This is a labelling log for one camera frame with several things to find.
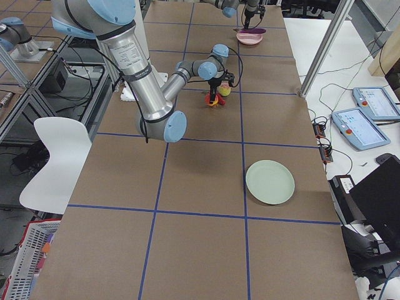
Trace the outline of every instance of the green plate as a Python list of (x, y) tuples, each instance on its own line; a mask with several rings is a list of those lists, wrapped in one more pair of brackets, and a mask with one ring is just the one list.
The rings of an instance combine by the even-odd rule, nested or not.
[(258, 161), (246, 173), (250, 193), (268, 204), (280, 204), (294, 192), (294, 179), (290, 171), (276, 161)]

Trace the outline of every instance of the white chair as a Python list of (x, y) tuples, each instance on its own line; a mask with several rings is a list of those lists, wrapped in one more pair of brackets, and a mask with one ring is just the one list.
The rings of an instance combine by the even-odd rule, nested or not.
[(88, 132), (82, 123), (65, 117), (42, 117), (34, 127), (50, 158), (19, 202), (35, 211), (64, 214), (91, 147)]

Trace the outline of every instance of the white table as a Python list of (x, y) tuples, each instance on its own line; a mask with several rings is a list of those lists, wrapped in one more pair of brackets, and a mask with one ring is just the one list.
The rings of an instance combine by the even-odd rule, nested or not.
[[(329, 20), (315, 19), (285, 19), (287, 33), (289, 35), (294, 58), (296, 59), (299, 75), (307, 74), (315, 53), (329, 26), (329, 22)], [(355, 63), (365, 60), (368, 55), (369, 51), (359, 37), (353, 24), (351, 24), (351, 21), (345, 21), (319, 72), (323, 73), (324, 71), (348, 68)], [(351, 69), (319, 74), (306, 97), (309, 108), (315, 111), (317, 116), (326, 116), (329, 118), (331, 114), (330, 110), (318, 102), (321, 88), (329, 83), (336, 83), (346, 88), (359, 69), (360, 72), (348, 88), (386, 86), (388, 82), (384, 77), (372, 77), (369, 74), (368, 66), (372, 60), (372, 57), (369, 57), (362, 65), (361, 69), (361, 64), (358, 64)], [(396, 100), (397, 98), (393, 90), (389, 86), (385, 88), (389, 95)], [(328, 86), (322, 91), (321, 99), (329, 107), (333, 108), (343, 91), (344, 90), (340, 87), (333, 85)], [(352, 92), (346, 91), (335, 111), (355, 107), (356, 103), (353, 100)], [(313, 113), (310, 113), (310, 116), (312, 119), (314, 117)], [(392, 153), (400, 157), (400, 124), (381, 126), (381, 129), (387, 134), (391, 143), (387, 146), (365, 151), (357, 151), (350, 146), (335, 126), (331, 129), (332, 135), (330, 140), (333, 148), (346, 153), (353, 160), (353, 167), (350, 175), (356, 184), (378, 167), (378, 164), (375, 162), (375, 157), (383, 153)], [(330, 136), (329, 130), (330, 123), (326, 129), (328, 138)], [(350, 168), (350, 160), (345, 155), (334, 151), (332, 156), (334, 162), (327, 165), (328, 179), (331, 179), (335, 175), (346, 174)]]

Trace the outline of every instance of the white basket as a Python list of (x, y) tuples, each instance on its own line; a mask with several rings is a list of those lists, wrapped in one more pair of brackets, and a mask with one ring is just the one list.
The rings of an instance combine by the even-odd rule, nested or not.
[(60, 220), (28, 223), (1, 300), (29, 299), (33, 275), (40, 272), (36, 266), (44, 255), (41, 250), (59, 224)]

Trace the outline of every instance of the blue joint cap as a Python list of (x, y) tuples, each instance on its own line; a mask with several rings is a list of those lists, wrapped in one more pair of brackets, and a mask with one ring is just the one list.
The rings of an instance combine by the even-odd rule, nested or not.
[(11, 50), (14, 49), (14, 45), (13, 45), (13, 44), (11, 44), (11, 43), (10, 43), (9, 41), (7, 41), (6, 39), (2, 39), (1, 37), (0, 37), (0, 45), (2, 45), (3, 48), (4, 48), (7, 52), (9, 52), (9, 51), (11, 51)]
[(176, 143), (183, 138), (188, 121), (181, 111), (174, 111), (168, 118), (164, 128), (164, 140), (167, 143)]
[(217, 44), (212, 48), (212, 53), (227, 58), (229, 55), (229, 48), (223, 44)]
[(59, 31), (60, 33), (67, 34), (69, 36), (76, 36), (78, 38), (83, 38), (83, 39), (95, 39), (96, 36), (92, 32), (87, 32), (85, 30), (82, 30), (80, 28), (71, 26), (69, 24), (65, 24), (54, 17), (51, 17), (52, 20), (52, 26), (54, 27), (55, 30)]
[(227, 18), (231, 18), (236, 14), (236, 10), (234, 8), (231, 8), (231, 7), (225, 7), (222, 10), (222, 14), (224, 16), (226, 16)]
[(179, 69), (179, 66), (183, 63), (183, 61), (179, 61), (175, 66), (175, 71)]
[(24, 23), (18, 17), (6, 17), (3, 20), (0, 20), (0, 23), (4, 23), (5, 25), (23, 25)]
[(115, 25), (129, 24), (135, 17), (134, 0), (87, 0), (87, 2), (96, 14)]
[(217, 67), (212, 62), (206, 61), (199, 66), (197, 72), (204, 80), (210, 80), (217, 74)]

